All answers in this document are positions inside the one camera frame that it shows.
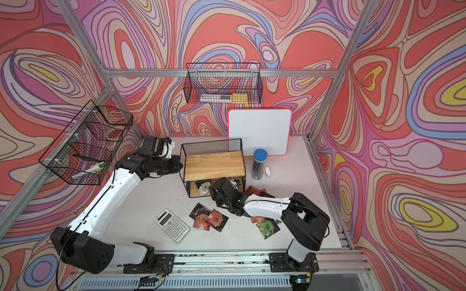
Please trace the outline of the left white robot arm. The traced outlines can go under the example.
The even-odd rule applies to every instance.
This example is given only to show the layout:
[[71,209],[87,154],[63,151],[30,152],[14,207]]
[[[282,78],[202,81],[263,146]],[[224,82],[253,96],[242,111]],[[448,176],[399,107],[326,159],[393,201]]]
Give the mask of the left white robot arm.
[[183,165],[173,153],[171,138],[144,137],[139,149],[115,164],[109,181],[86,209],[67,227],[57,227],[50,238],[58,261],[91,274],[107,267],[129,266],[152,271],[157,260],[154,248],[142,242],[114,245],[102,237],[128,195],[146,178],[178,173]]

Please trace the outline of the red tea bag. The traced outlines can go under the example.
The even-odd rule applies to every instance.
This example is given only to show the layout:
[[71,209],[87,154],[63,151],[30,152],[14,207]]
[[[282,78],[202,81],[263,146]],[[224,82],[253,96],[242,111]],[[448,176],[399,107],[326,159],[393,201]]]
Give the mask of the red tea bag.
[[207,207],[198,203],[189,214],[189,217],[194,220],[193,228],[209,231],[211,228],[209,222],[211,212]]
[[264,221],[264,220],[265,220],[264,217],[252,217],[252,218],[251,218],[251,222],[252,222],[253,224],[260,223],[261,221]]
[[218,232],[221,232],[228,222],[228,217],[217,210],[213,210],[208,216],[208,223]]

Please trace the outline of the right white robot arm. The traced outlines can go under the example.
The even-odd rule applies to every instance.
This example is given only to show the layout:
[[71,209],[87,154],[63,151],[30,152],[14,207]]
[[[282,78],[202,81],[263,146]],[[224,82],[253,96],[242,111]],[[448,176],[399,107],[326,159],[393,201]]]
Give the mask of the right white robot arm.
[[299,267],[312,251],[319,251],[330,233],[330,217],[305,195],[287,198],[258,196],[239,192],[226,178],[209,187],[218,207],[239,217],[263,217],[285,224],[293,239],[285,253],[288,264]]

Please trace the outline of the da hong pao tea bag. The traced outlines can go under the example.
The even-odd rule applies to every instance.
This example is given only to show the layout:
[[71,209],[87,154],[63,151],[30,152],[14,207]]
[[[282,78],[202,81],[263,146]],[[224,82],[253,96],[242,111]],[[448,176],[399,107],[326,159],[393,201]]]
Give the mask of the da hong pao tea bag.
[[265,194],[266,194],[266,192],[264,192],[263,190],[259,190],[258,188],[255,188],[253,186],[249,186],[246,189],[246,193],[248,195],[256,195],[256,196],[262,196],[262,197],[265,197]]

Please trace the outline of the green label tea bag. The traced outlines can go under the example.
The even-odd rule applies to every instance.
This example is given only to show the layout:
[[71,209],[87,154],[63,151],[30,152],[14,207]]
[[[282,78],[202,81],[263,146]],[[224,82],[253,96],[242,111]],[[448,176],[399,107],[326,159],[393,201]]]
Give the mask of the green label tea bag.
[[264,219],[258,222],[256,226],[265,240],[280,231],[280,227],[274,220]]

